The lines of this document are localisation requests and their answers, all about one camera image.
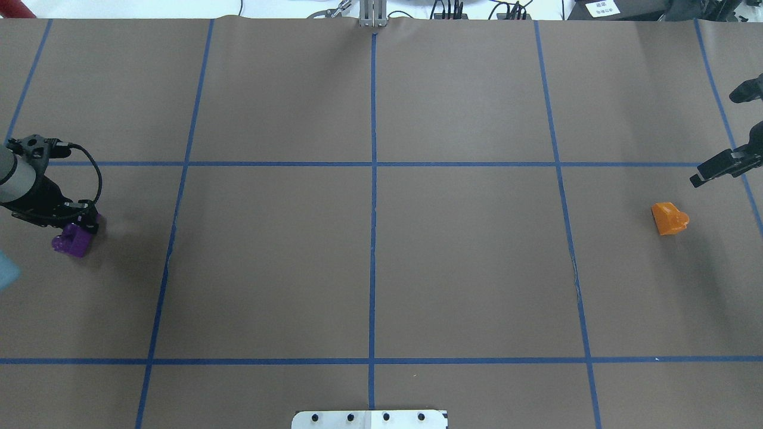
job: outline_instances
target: blue tape line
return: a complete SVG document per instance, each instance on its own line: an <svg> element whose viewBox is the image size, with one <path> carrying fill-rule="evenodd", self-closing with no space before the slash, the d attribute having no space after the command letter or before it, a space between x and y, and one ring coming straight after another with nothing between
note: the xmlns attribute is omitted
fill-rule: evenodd
<svg viewBox="0 0 763 429"><path fill-rule="evenodd" d="M700 52L702 53L702 60L705 63L705 72L707 72L707 79L710 81L710 88L713 90L713 97L716 99L718 105L718 111L720 112L720 118L723 121L723 126L726 129L726 136L729 138L731 148L736 149L736 142L734 141L734 133L731 132L731 126L729 125L729 119L726 116L726 109L723 108L723 103L720 101L720 95L718 95L718 88L715 84L715 78L713 78L713 71L710 68L710 61L707 59L707 51L705 50L705 41L702 38L702 30L700 29L700 22L694 19L694 30L697 32L697 41L700 44ZM750 189L750 184L747 181L746 176L742 176L742 184L745 186L745 193L747 199L750 201L750 207L752 207L752 215L755 217L755 223L758 225L758 232L763 237L763 221L761 220L761 214L758 210L758 203L755 201L755 197Z"/></svg>
<svg viewBox="0 0 763 429"><path fill-rule="evenodd" d="M562 161L563 167L687 167L701 163L611 163L588 161ZM91 166L89 161L50 161L51 166ZM98 166L184 166L184 161L99 161ZM371 167L367 161L190 161L191 167ZM556 167L556 162L543 161L379 161L377 167Z"/></svg>
<svg viewBox="0 0 763 429"><path fill-rule="evenodd" d="M250 366L273 366L273 365L368 365L366 358L297 358L297 359L154 359L153 365L250 365Z"/></svg>
<svg viewBox="0 0 763 429"><path fill-rule="evenodd" d="M559 163L563 167L689 167L697 168L701 163L597 163L565 161Z"/></svg>
<svg viewBox="0 0 763 429"><path fill-rule="evenodd" d="M92 167L90 161L50 161L51 166ZM98 161L99 167L153 167L184 166L182 161Z"/></svg>
<svg viewBox="0 0 763 429"><path fill-rule="evenodd" d="M191 161L189 166L251 167L370 167L369 162L301 162L301 161Z"/></svg>
<svg viewBox="0 0 763 429"><path fill-rule="evenodd" d="M705 41L702 38L702 31L700 30L700 22L694 19L694 30L697 32L697 41L700 43L700 52L702 53L702 61L705 63L705 72L707 78L710 80L710 88L713 90L713 97L718 104L718 110L720 110L720 118L723 120L723 126L726 129L726 135L729 136L731 147L736 149L736 142L734 141L734 134L731 132L731 126L729 126L729 119L726 117L726 111L723 110L723 104L720 101L720 95L718 94L718 88L713 78L713 71L710 69L710 61L707 59L707 51L705 51Z"/></svg>
<svg viewBox="0 0 763 429"><path fill-rule="evenodd" d="M592 357L592 363L763 362L763 356L611 356Z"/></svg>
<svg viewBox="0 0 763 429"><path fill-rule="evenodd" d="M378 159L376 156L376 36L371 35L371 249L369 275L369 410L375 408L376 358L376 183Z"/></svg>
<svg viewBox="0 0 763 429"><path fill-rule="evenodd" d="M69 358L69 357L7 357L0 365L146 365L147 359Z"/></svg>
<svg viewBox="0 0 763 429"><path fill-rule="evenodd" d="M377 357L377 365L526 365L586 363L584 357Z"/></svg>
<svg viewBox="0 0 763 429"><path fill-rule="evenodd" d="M196 118L198 117L198 106L201 103L201 90L204 88L204 75L207 70L207 60L209 58L209 46L212 41L212 29L214 28L214 20L209 20L209 28L207 29L207 43L204 46L204 56L201 60L201 72L198 77L198 87L196 88L196 100L193 107L193 115L191 116L191 127L188 129L188 144L185 147L185 159L183 160L183 171L180 176L180 185L178 187L178 197L175 200L175 213L172 216L172 229L169 233L169 243L167 245L167 255L164 259L164 272L162 274L162 285L159 288L159 298L156 302L156 314L153 319L153 329L151 330L151 343L148 350L148 363L146 364L146 372L143 376L143 388L140 392L140 402L138 404L138 412L135 418L135 428L140 429L143 425L143 413L146 409L146 397L148 396L148 387L151 381L151 366L156 352L156 339L159 335L159 323L162 320L162 308L164 306L164 296L167 290L167 279L169 278L169 260L172 256L172 251L175 246L175 234L177 233L177 221L178 213L180 212L180 205L183 200L183 190L185 188L185 178L188 175L188 163L191 158L191 148L193 146L193 137L196 130Z"/></svg>
<svg viewBox="0 0 763 429"><path fill-rule="evenodd" d="M11 118L11 124L8 126L8 132L5 133L5 140L3 141L3 144L5 144L5 142L7 142L8 139L13 137L13 129L16 127L16 120L18 120L18 115L21 114L21 106L24 104L24 99L27 97L27 91L29 91L29 85L32 83L32 77L34 76L34 71L37 69L37 63L40 62L40 57L43 54L43 48L45 47L45 42L47 40L48 34L50 33L51 26L53 26L53 20L49 19L47 22L47 25L45 26L43 37L42 39L40 39L40 46L37 47L37 53L34 54L32 67L30 67L29 74L27 74L27 81L24 82L24 88L21 90L21 95L18 97L16 110L13 112L13 118Z"/></svg>
<svg viewBox="0 0 763 429"><path fill-rule="evenodd" d="M380 162L380 167L553 167L554 163L544 162L476 162L476 161L412 161L412 162Z"/></svg>
<svg viewBox="0 0 763 429"><path fill-rule="evenodd" d="M376 357L375 365L527 365L563 363L691 363L691 362L760 362L763 355L728 356L557 356L557 357ZM0 365L140 365L148 359L6 357ZM306 366L306 365L368 365L365 357L327 358L155 358L151 366Z"/></svg>
<svg viewBox="0 0 763 429"><path fill-rule="evenodd" d="M562 213L565 220L565 231L567 234L567 248L572 261L572 269L575 273L575 288L578 291L578 318L580 319L580 331L583 338L583 351L588 360L586 367L588 369L588 385L591 390L591 406L594 411L594 423L597 429L601 429L601 415L599 412L599 399L596 391L596 379L594 378L594 366L591 363L591 346L588 343L588 326L585 321L585 309L583 307L583 294L580 289L580 276L578 275L578 262L575 258L575 242L572 240L572 227L570 225L569 210L567 208L567 195L565 193L564 178L562 177L562 163L559 158L559 146L556 140L556 129L554 127L554 115L551 109L551 96L549 94L549 82L546 76L546 63L543 60L543 45L540 38L540 26L538 21L535 24L535 40L538 47L538 61L540 64L540 75L543 83L543 97L546 99L546 116L549 120L549 133L551 134L551 145L554 150L554 162L556 163L556 180L559 183L559 198L562 201Z"/></svg>

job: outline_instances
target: light blue object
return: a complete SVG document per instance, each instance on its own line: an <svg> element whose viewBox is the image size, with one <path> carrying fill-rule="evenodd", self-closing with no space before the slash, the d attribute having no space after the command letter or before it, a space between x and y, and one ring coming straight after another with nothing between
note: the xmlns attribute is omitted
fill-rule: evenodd
<svg viewBox="0 0 763 429"><path fill-rule="evenodd" d="M0 252L0 290L15 282L21 270L8 259L3 252Z"/></svg>

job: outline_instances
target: metal plate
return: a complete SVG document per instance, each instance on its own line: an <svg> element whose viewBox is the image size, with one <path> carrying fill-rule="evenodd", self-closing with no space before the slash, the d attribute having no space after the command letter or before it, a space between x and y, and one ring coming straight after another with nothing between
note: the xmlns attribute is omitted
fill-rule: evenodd
<svg viewBox="0 0 763 429"><path fill-rule="evenodd" d="M384 429L447 429L447 411L302 411L291 420L291 429L337 427Z"/></svg>

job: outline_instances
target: red object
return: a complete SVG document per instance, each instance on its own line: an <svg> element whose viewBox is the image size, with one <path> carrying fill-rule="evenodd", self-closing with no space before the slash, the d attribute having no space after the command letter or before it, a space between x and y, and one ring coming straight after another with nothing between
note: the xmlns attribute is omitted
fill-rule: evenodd
<svg viewBox="0 0 763 429"><path fill-rule="evenodd" d="M21 0L0 0L3 18L37 18Z"/></svg>

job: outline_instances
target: metal bracket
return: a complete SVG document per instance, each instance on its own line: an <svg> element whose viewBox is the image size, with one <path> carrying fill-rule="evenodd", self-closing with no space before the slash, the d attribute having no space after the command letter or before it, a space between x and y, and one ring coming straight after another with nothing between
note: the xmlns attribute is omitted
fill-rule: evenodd
<svg viewBox="0 0 763 429"><path fill-rule="evenodd" d="M342 0L338 6L336 6L334 9L325 9L323 11L317 11L314 14L311 14L307 17L307 19L312 18L341 18L342 12L346 11L350 6L353 5L353 0Z"/></svg>
<svg viewBox="0 0 763 429"><path fill-rule="evenodd" d="M386 27L387 0L360 0L360 26Z"/></svg>
<svg viewBox="0 0 763 429"><path fill-rule="evenodd" d="M303 411L291 429L448 429L447 411Z"/></svg>

